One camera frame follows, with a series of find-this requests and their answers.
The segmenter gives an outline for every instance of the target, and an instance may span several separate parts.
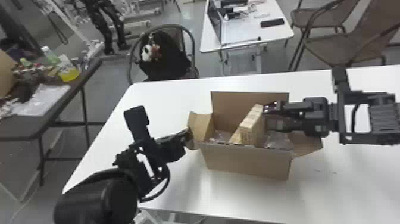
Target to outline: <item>yellow bottle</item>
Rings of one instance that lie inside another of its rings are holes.
[[[63,54],[59,56],[61,63],[57,66],[60,67],[60,71],[58,72],[58,76],[62,79],[63,82],[71,82],[79,76],[79,71],[75,66],[72,65],[68,57]]]

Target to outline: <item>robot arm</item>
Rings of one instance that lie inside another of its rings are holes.
[[[341,144],[400,144],[400,104],[396,103],[394,94],[352,91],[344,67],[335,67],[332,79],[337,104],[329,104],[323,97],[305,98],[296,103],[274,102],[264,107],[264,114],[281,117],[267,119],[265,128],[279,132],[300,130],[319,138],[328,136],[329,132],[338,132]],[[362,104],[368,105],[369,133],[355,132],[355,116]],[[354,105],[351,132],[346,129],[346,105]]]
[[[135,143],[116,156],[113,165],[118,168],[97,172],[61,196],[54,209],[56,224],[131,223],[138,201],[153,200],[167,188],[170,181],[167,163],[183,157],[184,146],[193,147],[189,129],[160,139],[151,138],[144,107],[127,110],[124,116]],[[138,160],[139,154],[149,161],[153,176],[144,162]],[[147,196],[163,181],[160,191]]]

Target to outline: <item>box flap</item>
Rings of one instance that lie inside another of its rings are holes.
[[[323,147],[320,138],[308,137],[302,132],[292,132],[289,134],[289,138],[295,144],[295,157],[302,157]]]
[[[191,111],[187,126],[193,133],[195,141],[204,142],[214,135],[214,119],[212,114],[196,114]]]
[[[216,130],[235,132],[254,104],[289,101],[284,92],[211,92],[212,114]]]
[[[11,69],[16,62],[0,49],[0,97],[5,96],[15,84]]]

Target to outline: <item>black bag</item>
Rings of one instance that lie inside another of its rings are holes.
[[[148,80],[179,79],[190,69],[190,60],[181,52],[174,39],[166,32],[152,33],[153,41],[160,46],[161,58],[152,61],[143,61],[143,47],[149,44],[149,36],[145,36],[140,43],[139,67],[149,77]]]

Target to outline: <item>plastic bag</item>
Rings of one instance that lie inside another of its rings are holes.
[[[28,102],[16,105],[12,111],[19,116],[43,116],[68,92],[71,86],[48,86],[40,84]]]
[[[274,148],[277,150],[293,150],[295,145],[288,138],[287,133],[268,131],[265,134],[264,148]]]
[[[208,142],[228,142],[230,137],[232,136],[231,133],[225,132],[223,130],[215,130],[215,134],[211,137]]]

